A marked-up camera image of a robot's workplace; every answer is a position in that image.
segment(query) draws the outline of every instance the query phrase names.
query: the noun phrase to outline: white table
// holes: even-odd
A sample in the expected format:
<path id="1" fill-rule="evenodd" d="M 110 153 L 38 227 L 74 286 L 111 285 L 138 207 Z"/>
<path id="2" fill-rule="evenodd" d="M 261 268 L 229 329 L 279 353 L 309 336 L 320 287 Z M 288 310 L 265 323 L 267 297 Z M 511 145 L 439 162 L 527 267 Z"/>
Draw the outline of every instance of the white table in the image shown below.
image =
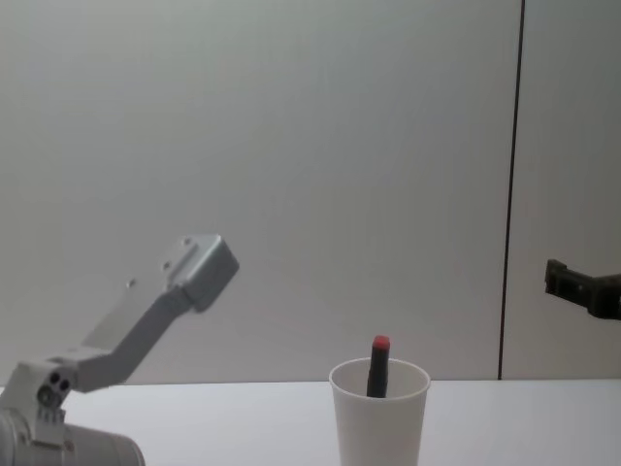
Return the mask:
<path id="1" fill-rule="evenodd" d="M 339 464 L 328 383 L 123 386 L 67 411 L 132 437 L 148 466 Z M 621 381 L 432 384 L 420 466 L 619 464 Z"/>

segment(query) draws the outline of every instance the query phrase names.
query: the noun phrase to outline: paper cup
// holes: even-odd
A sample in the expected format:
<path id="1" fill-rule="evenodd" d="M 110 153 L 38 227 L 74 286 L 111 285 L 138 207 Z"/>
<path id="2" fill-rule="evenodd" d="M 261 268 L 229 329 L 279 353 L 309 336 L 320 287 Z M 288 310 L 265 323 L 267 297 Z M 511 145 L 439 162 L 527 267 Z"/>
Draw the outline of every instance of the paper cup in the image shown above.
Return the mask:
<path id="1" fill-rule="evenodd" d="M 416 466 L 431 379 L 420 367 L 388 364 L 386 398 L 369 398 L 371 358 L 354 359 L 330 373 L 342 466 Z"/>

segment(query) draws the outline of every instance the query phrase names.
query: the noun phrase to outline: marker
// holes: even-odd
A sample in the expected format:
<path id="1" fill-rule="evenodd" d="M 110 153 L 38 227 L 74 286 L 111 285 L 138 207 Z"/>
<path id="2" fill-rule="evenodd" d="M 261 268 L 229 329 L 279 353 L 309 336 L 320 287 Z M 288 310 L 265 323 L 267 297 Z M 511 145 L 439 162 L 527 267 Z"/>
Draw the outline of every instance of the marker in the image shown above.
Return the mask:
<path id="1" fill-rule="evenodd" d="M 371 367 L 367 381 L 367 396 L 372 398 L 385 398 L 388 386 L 388 353 L 390 352 L 390 339 L 383 335 L 377 335 L 373 340 L 371 352 Z"/>

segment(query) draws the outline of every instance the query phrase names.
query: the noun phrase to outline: gray wall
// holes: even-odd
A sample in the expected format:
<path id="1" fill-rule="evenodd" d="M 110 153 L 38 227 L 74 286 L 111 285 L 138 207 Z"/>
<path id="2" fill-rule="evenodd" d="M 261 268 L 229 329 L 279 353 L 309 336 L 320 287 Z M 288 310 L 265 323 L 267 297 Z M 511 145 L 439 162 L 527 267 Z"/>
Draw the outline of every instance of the gray wall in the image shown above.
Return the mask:
<path id="1" fill-rule="evenodd" d="M 541 293 L 545 261 L 621 273 L 621 4 L 528 2 L 507 287 L 507 378 L 621 377 L 621 322 Z"/>
<path id="2" fill-rule="evenodd" d="M 0 4 L 0 383 L 178 235 L 243 271 L 135 383 L 496 376 L 517 0 Z"/>

